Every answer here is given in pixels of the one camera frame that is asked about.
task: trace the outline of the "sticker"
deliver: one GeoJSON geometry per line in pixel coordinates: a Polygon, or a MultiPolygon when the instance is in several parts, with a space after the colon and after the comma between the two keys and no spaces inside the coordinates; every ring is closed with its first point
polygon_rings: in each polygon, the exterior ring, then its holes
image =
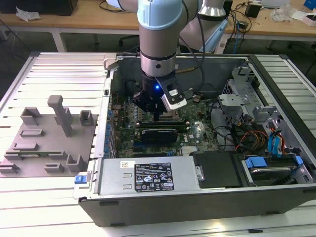
{"type": "Polygon", "coordinates": [[[171,91],[169,91],[169,94],[170,94],[171,96],[175,96],[175,95],[178,94],[178,90],[177,90],[177,89],[171,90],[171,91]]]}
{"type": "Polygon", "coordinates": [[[174,190],[171,163],[135,164],[134,167],[135,191],[174,190]]]}
{"type": "Polygon", "coordinates": [[[134,168],[135,161],[134,160],[129,160],[129,161],[121,161],[120,162],[120,167],[121,168],[134,168]]]}

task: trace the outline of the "desk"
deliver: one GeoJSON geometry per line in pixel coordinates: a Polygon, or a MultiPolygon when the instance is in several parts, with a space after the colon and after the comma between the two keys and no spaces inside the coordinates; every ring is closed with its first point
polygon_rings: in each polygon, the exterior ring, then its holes
{"type": "MultiPolygon", "coordinates": [[[[235,6],[244,0],[234,0],[235,6]]],[[[53,35],[57,50],[66,52],[64,41],[60,33],[91,33],[91,34],[126,34],[136,35],[138,31],[137,16],[134,13],[112,13],[99,7],[100,0],[79,0],[78,6],[72,16],[41,15],[42,19],[25,22],[15,14],[0,14],[0,18],[14,31],[50,32],[53,35]]],[[[304,10],[304,0],[292,0],[293,6],[304,10]]],[[[260,11],[257,18],[252,18],[252,28],[244,36],[245,39],[254,40],[293,40],[314,41],[316,29],[309,27],[301,21],[273,22],[270,20],[270,9],[260,11]]],[[[0,31],[6,31],[0,25],[0,31]]],[[[226,41],[233,29],[229,26],[216,53],[223,53],[226,41]]]]}
{"type": "MultiPolygon", "coordinates": [[[[0,14],[13,31],[50,32],[58,52],[67,52],[60,33],[137,35],[138,21],[134,13],[112,13],[99,7],[100,0],[79,0],[72,16],[44,15],[25,22],[15,14],[0,14]]],[[[7,31],[0,24],[0,31],[7,31]]]]}
{"type": "MultiPolygon", "coordinates": [[[[238,3],[244,2],[244,0],[234,0],[233,9],[238,3]]],[[[292,0],[291,4],[294,8],[310,12],[309,9],[304,7],[305,0],[292,0]]],[[[238,11],[244,13],[246,7],[240,8],[238,11]]],[[[316,28],[310,27],[305,23],[293,19],[291,22],[273,22],[270,19],[271,9],[262,9],[259,12],[257,18],[250,18],[252,22],[251,30],[244,35],[245,39],[253,40],[288,40],[288,41],[315,41],[316,40],[316,28]]],[[[249,22],[247,18],[237,13],[237,19],[249,22]]],[[[228,25],[220,45],[226,45],[227,39],[230,38],[233,28],[228,25]]],[[[224,48],[217,48],[216,53],[223,53],[224,48]]]]}

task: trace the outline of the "computer case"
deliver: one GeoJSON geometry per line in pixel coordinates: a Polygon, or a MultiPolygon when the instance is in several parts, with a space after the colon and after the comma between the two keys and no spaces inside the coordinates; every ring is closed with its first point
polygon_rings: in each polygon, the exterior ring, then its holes
{"type": "Polygon", "coordinates": [[[23,11],[37,11],[40,14],[70,16],[78,0],[0,0],[1,13],[15,13],[17,6],[23,11]]]}

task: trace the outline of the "table leg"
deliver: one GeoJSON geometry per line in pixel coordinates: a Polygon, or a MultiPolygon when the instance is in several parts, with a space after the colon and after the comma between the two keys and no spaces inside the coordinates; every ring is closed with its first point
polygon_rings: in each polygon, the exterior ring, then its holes
{"type": "Polygon", "coordinates": [[[218,45],[215,48],[214,54],[223,54],[224,49],[226,47],[227,40],[229,39],[229,34],[223,34],[221,40],[219,41],[218,45]]]}
{"type": "Polygon", "coordinates": [[[6,36],[5,30],[0,29],[0,40],[8,40],[8,37],[6,36]]]}
{"type": "Polygon", "coordinates": [[[51,32],[51,34],[53,35],[58,52],[60,53],[67,52],[65,42],[62,39],[60,32],[56,30],[56,31],[51,32]]]}

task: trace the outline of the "power supply label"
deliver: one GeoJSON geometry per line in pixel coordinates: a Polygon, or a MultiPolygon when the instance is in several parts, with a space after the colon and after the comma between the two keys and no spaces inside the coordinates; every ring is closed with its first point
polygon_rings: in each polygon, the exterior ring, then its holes
{"type": "Polygon", "coordinates": [[[135,164],[135,191],[174,190],[171,163],[135,164]]]}

